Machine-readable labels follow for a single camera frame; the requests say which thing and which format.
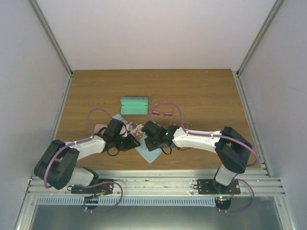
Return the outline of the light blue cleaning cloth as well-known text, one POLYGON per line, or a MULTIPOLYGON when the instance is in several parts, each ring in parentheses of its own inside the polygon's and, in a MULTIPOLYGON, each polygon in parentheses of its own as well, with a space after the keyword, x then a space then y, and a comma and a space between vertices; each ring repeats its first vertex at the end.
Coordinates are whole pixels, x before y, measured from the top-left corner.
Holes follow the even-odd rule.
POLYGON ((160 156, 162 151, 160 149, 149 151, 145 144, 146 138, 147 136, 143 135, 143 137, 139 140, 140 146, 136 147, 135 149, 148 163, 153 163, 160 156))

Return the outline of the pink tinted sunglasses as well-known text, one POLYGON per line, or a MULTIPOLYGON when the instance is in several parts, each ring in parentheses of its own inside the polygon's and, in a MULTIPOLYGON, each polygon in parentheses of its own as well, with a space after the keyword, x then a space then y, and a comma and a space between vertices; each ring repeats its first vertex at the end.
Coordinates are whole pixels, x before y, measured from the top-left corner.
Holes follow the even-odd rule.
POLYGON ((173 117, 174 114, 172 112, 158 112, 152 111, 151 115, 153 116, 164 116, 164 117, 173 117))

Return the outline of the teal glasses case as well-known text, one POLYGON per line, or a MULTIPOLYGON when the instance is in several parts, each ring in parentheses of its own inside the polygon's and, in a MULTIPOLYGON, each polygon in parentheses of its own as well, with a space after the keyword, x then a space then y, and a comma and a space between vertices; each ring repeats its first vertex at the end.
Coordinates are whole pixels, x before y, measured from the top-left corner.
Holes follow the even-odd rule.
POLYGON ((121 97, 121 115, 148 115, 147 97, 121 97))

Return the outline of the black aviator sunglasses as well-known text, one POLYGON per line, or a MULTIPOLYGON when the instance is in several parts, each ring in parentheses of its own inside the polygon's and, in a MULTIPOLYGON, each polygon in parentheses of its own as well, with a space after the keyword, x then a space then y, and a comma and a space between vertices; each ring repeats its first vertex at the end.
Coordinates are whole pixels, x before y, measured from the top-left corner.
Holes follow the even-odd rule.
POLYGON ((172 147, 168 147, 168 148, 160 148, 161 152, 164 155, 171 155, 173 153, 173 149, 177 150, 177 151, 186 151, 190 148, 172 148, 172 147))

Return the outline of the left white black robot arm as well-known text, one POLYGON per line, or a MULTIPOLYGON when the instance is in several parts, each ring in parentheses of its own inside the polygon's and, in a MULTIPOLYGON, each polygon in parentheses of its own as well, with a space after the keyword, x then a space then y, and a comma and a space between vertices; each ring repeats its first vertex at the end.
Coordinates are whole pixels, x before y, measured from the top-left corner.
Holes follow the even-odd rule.
POLYGON ((46 189, 60 190, 72 185, 92 194, 99 188, 99 176, 90 169, 77 168, 77 161, 93 154, 108 153, 113 148, 121 152, 140 145, 124 122, 112 118, 104 129, 89 138, 73 142, 53 140, 35 166, 34 174, 43 180, 46 189))

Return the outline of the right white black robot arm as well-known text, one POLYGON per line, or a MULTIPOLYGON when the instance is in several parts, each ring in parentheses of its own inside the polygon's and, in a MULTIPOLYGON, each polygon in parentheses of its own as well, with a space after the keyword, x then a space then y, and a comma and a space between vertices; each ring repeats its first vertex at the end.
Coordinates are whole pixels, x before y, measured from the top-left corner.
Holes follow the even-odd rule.
POLYGON ((217 194, 232 192, 230 186, 238 174, 248 166, 252 145, 231 127, 222 131, 187 130, 170 125, 167 129, 148 121, 142 128, 148 150, 177 148, 198 149, 215 153, 222 166, 217 170, 210 187, 217 194))

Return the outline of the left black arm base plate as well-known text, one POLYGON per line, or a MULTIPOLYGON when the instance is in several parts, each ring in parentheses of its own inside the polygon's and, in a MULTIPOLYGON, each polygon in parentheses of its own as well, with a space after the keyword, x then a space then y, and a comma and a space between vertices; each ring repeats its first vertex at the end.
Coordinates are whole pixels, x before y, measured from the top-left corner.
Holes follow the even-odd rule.
POLYGON ((95 185, 99 183, 104 183, 99 186, 91 188, 83 188, 77 185, 69 185, 67 190, 72 194, 93 194, 93 195, 108 195, 113 193, 113 179, 97 179, 92 182, 90 185, 95 185))

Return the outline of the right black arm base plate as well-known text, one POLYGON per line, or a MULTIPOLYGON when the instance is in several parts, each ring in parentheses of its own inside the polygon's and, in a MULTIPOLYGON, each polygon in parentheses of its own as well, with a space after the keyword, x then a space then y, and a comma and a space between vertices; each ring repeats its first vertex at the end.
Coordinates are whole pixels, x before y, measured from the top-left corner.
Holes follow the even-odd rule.
POLYGON ((241 194, 238 181, 232 181, 229 185, 221 185, 214 179, 198 179, 192 186, 200 195, 239 195, 241 194))

